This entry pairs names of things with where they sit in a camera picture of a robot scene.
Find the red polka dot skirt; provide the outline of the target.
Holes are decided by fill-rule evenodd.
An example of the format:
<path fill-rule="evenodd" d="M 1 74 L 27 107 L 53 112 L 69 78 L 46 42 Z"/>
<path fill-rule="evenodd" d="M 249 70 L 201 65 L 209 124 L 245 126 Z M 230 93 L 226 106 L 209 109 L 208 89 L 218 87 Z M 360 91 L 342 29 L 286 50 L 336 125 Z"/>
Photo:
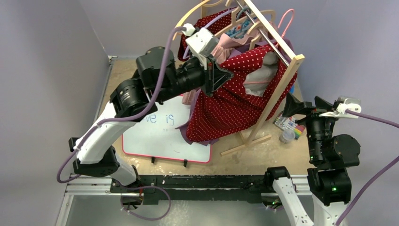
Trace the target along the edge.
<path fill-rule="evenodd" d="M 246 93 L 244 81 L 257 72 L 266 54 L 273 53 L 269 44 L 248 50 L 224 61 L 220 66 L 234 73 L 211 97 L 197 91 L 189 120 L 179 127 L 187 143 L 207 145 L 255 125 L 279 84 L 287 67 L 277 60 L 277 72 L 261 96 Z"/>

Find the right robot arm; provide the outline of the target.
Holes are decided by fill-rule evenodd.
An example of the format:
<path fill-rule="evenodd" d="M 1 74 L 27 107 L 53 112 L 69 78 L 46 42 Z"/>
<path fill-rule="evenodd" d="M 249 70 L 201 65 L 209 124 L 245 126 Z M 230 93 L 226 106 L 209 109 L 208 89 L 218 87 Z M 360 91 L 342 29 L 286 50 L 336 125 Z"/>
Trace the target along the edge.
<path fill-rule="evenodd" d="M 306 127 L 311 168 L 307 169 L 314 216 L 307 214 L 288 170 L 268 168 L 265 188 L 276 192 L 293 226 L 336 226 L 338 218 L 351 200 L 349 167 L 359 165 L 360 144 L 347 134 L 333 135 L 335 122 L 340 118 L 356 119 L 361 112 L 361 101 L 339 97 L 334 103 L 315 97 L 313 102 L 300 101 L 288 94 L 283 117 L 303 116 L 297 124 Z"/>

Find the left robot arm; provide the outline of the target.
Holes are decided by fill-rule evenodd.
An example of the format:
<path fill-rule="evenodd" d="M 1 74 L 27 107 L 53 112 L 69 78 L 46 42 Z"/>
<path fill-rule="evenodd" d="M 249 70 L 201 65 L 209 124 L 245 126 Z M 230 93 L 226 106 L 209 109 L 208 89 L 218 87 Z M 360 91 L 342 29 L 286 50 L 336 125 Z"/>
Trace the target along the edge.
<path fill-rule="evenodd" d="M 76 153 L 74 173 L 102 178 L 110 176 L 128 192 L 140 188 L 136 167 L 116 154 L 113 143 L 129 128 L 157 111 L 157 104 L 193 89 L 212 96 L 234 74 L 212 55 L 194 56 L 176 67 L 173 52 L 153 47 L 136 59 L 132 78 L 124 80 L 111 94 L 100 117 L 80 138 L 71 138 Z"/>

